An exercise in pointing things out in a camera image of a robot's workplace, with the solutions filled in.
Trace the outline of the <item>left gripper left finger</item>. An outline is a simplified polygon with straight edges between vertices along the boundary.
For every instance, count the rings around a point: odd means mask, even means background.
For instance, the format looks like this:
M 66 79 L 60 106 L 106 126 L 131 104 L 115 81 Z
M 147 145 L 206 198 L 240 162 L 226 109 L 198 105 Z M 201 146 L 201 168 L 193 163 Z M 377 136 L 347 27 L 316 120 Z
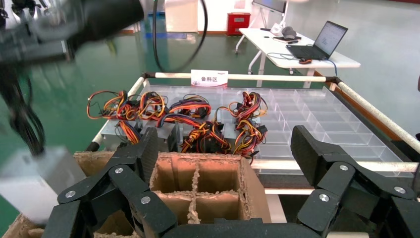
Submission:
M 141 141 L 117 149 L 95 175 L 57 198 L 57 236 L 92 238 L 106 219 L 122 211 L 141 238 L 162 238 L 177 227 L 177 216 L 150 189 L 158 159 L 158 133 L 150 127 Z

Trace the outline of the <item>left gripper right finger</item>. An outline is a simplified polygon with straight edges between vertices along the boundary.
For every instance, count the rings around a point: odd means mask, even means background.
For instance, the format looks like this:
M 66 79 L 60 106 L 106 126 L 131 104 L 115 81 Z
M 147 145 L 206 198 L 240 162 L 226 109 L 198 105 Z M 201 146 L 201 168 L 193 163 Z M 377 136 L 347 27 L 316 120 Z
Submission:
M 303 125 L 293 128 L 291 152 L 314 188 L 297 215 L 301 225 L 327 233 L 346 209 L 375 224 L 377 233 L 417 231 L 416 193 L 396 178 L 364 168 L 342 147 L 316 140 Z

